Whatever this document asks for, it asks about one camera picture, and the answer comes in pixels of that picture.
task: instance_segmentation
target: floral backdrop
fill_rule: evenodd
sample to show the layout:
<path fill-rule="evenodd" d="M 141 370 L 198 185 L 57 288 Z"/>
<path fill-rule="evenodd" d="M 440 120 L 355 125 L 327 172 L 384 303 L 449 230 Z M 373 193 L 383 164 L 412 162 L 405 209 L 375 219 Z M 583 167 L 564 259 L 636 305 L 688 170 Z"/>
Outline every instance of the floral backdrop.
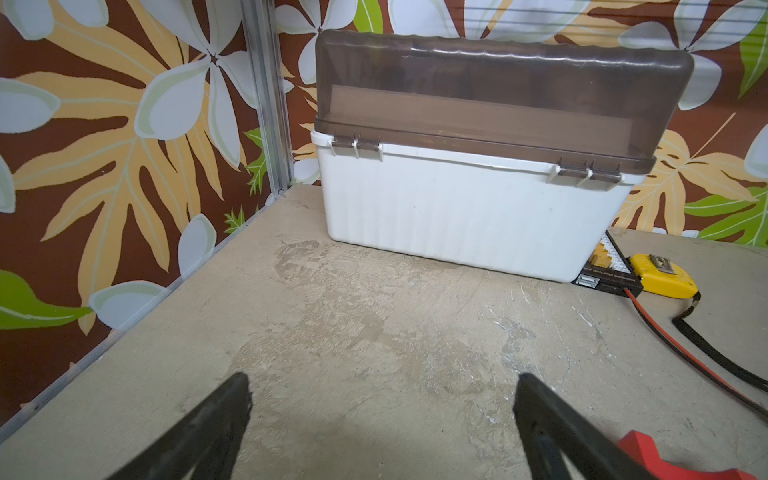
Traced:
<path fill-rule="evenodd" d="M 5 0 L 0 423 L 270 194 L 240 0 Z"/>
<path fill-rule="evenodd" d="M 614 225 L 768 247 L 765 0 L 277 0 L 296 178 L 319 178 L 315 41 L 399 35 L 685 50 L 693 76 L 657 163 Z"/>

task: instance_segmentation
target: translucent brown lid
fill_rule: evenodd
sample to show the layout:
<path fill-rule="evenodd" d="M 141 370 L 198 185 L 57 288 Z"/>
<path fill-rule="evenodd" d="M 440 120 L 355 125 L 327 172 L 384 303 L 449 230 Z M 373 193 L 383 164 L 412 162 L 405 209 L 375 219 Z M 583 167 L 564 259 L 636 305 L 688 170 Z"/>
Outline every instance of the translucent brown lid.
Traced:
<path fill-rule="evenodd" d="M 323 31 L 319 132 L 646 174 L 684 51 Z"/>

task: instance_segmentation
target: black strap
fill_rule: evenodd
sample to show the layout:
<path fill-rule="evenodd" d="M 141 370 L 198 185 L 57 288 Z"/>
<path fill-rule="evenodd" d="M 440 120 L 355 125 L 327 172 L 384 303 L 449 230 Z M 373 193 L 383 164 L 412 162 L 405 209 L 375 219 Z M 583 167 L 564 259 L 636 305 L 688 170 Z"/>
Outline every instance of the black strap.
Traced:
<path fill-rule="evenodd" d="M 717 362 L 717 364 L 722 366 L 725 370 L 733 373 L 737 378 L 742 379 L 744 382 L 747 382 L 750 385 L 763 390 L 764 392 L 768 392 L 768 380 L 765 380 L 764 378 L 759 377 L 749 370 L 743 369 L 736 363 L 730 361 L 728 357 L 718 352 L 715 347 L 711 346 L 710 343 L 704 339 L 704 337 L 699 335 L 699 333 L 694 330 L 692 326 L 688 325 L 688 322 L 684 320 L 685 317 L 689 316 L 691 312 L 694 311 L 694 308 L 696 308 L 696 305 L 698 305 L 699 300 L 701 300 L 701 293 L 696 292 L 696 295 L 694 295 L 694 302 L 691 304 L 691 306 L 688 307 L 687 310 L 674 317 L 672 319 L 672 324 L 675 325 L 678 330 L 680 330 L 680 333 L 685 335 L 685 338 L 689 339 L 695 346 L 699 347 L 699 350 L 706 353 L 707 356 Z"/>

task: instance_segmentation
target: cable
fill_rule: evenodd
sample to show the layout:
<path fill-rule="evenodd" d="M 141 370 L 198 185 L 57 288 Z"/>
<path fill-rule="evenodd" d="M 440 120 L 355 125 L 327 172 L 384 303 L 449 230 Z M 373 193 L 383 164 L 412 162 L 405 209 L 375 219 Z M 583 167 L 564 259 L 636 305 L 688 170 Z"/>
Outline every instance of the cable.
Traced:
<path fill-rule="evenodd" d="M 744 405 L 751 408 L 755 413 L 760 415 L 763 418 L 763 420 L 768 422 L 768 410 L 766 410 L 765 407 L 763 407 L 757 402 L 754 402 L 753 400 L 748 399 L 741 392 L 733 388 L 728 382 L 720 378 L 720 376 L 717 375 L 715 372 L 713 372 L 709 367 L 704 365 L 691 352 L 689 352 L 688 350 L 685 349 L 685 347 L 679 344 L 677 340 L 672 338 L 672 336 L 670 336 L 669 333 L 665 332 L 664 329 L 662 329 L 658 323 L 656 323 L 656 321 L 648 314 L 648 312 L 645 311 L 643 306 L 640 305 L 640 302 L 637 301 L 637 299 L 634 297 L 634 295 L 632 295 L 632 292 L 628 288 L 625 288 L 624 292 L 627 294 L 629 299 L 632 300 L 632 303 L 634 304 L 634 308 L 640 314 L 640 317 L 642 317 L 643 321 L 650 327 L 650 329 L 656 334 L 656 336 L 658 336 L 661 339 L 661 341 L 666 343 L 672 349 L 672 351 L 674 351 L 681 359 L 688 362 L 696 370 L 701 372 L 709 380 L 714 382 L 715 385 L 719 386 L 721 389 L 731 394 L 737 400 L 739 400 Z M 695 305 L 692 305 L 689 308 L 689 310 L 693 311 L 694 307 Z"/>
<path fill-rule="evenodd" d="M 707 356 L 717 362 L 717 364 L 722 366 L 725 370 L 733 373 L 737 378 L 742 379 L 753 387 L 768 392 L 768 380 L 765 380 L 732 362 L 728 357 L 718 352 L 715 347 L 711 346 L 704 337 L 699 335 L 699 333 L 684 320 L 685 317 L 689 316 L 690 313 L 694 311 L 699 300 L 701 300 L 701 293 L 696 292 L 693 304 L 680 315 L 674 317 L 672 319 L 672 325 L 675 325 L 675 327 L 680 330 L 680 333 L 685 335 L 685 338 L 689 339 L 695 346 L 699 347 L 699 350 L 706 353 Z"/>

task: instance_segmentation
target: red plastic part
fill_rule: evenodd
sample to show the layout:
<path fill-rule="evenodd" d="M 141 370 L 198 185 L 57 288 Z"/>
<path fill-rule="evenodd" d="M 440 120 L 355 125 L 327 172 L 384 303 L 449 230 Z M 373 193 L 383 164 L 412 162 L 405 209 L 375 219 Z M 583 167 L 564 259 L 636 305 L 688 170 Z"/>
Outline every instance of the red plastic part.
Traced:
<path fill-rule="evenodd" d="M 694 472 L 666 463 L 659 457 L 656 442 L 634 430 L 619 440 L 618 446 L 660 480 L 757 480 L 754 475 L 735 468 L 725 472 Z"/>

